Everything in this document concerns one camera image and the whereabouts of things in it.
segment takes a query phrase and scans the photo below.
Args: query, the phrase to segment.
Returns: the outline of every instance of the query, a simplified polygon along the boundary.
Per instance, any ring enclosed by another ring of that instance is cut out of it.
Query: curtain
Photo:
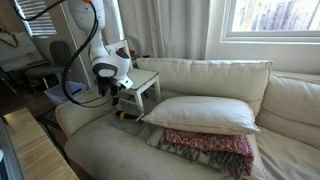
[[[130,49],[151,57],[204,59],[210,0],[118,0]]]

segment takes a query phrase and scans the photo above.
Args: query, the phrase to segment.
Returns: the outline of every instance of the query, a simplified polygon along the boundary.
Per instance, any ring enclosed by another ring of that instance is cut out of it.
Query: couch
[[[270,61],[137,61],[139,68],[159,72],[162,100],[197,95],[248,103],[261,130],[254,135],[255,161],[259,161],[254,168],[262,175],[246,179],[320,179],[319,75],[273,72]],[[93,97],[96,88],[77,99]],[[152,90],[147,97],[144,101],[151,111],[156,106]],[[82,108],[67,102],[56,109],[68,137],[65,151],[94,178],[228,179],[218,170],[146,144],[157,126],[119,121],[113,113],[110,103]]]

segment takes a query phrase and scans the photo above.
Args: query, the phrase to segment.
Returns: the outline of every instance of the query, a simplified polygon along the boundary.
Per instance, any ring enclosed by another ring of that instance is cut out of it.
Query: wall
[[[273,60],[273,70],[320,74],[320,44],[221,43],[224,6],[211,1],[206,59]]]
[[[56,2],[56,0],[45,0],[45,2],[47,3],[47,5],[50,5]],[[31,40],[44,58],[52,60],[49,47],[50,43],[54,40],[65,41],[68,44],[70,53],[73,54],[76,51],[76,45],[72,39],[61,6],[56,6],[55,8],[50,10],[49,13],[52,17],[58,34],[50,36],[49,38],[31,38]],[[3,2],[1,2],[0,19],[2,23],[7,26],[7,29],[10,32],[25,31],[23,23],[15,14],[8,0],[3,0]],[[77,78],[82,83],[91,85],[91,80],[87,77],[86,71],[84,69],[88,69],[88,67],[82,62],[81,57],[77,58],[77,60],[71,67],[71,70],[74,72],[74,74],[76,74]]]

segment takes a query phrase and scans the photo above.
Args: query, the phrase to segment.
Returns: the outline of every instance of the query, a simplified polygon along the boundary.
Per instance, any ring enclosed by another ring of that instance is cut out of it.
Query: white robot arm
[[[67,0],[67,2],[78,27],[89,36],[95,18],[89,4],[90,0]],[[103,0],[91,0],[91,2],[96,9],[99,21],[97,32],[90,41],[92,71],[98,78],[108,78],[114,86],[129,89],[133,84],[127,76],[131,60],[127,54],[120,51],[109,55],[101,36],[101,30],[105,26]]]

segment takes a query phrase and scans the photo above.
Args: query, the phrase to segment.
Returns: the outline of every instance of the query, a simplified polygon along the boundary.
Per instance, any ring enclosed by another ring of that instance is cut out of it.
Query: folded blanket
[[[246,135],[217,135],[166,129],[159,149],[220,169],[241,179],[251,175],[254,153]]]

